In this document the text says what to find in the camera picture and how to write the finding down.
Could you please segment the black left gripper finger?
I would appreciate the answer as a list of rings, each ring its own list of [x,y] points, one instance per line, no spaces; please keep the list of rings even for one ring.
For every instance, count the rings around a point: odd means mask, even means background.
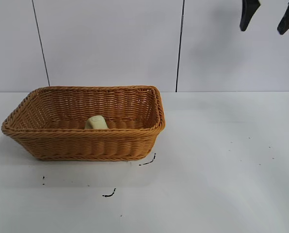
[[[240,30],[246,31],[253,15],[260,7],[259,0],[242,0]]]

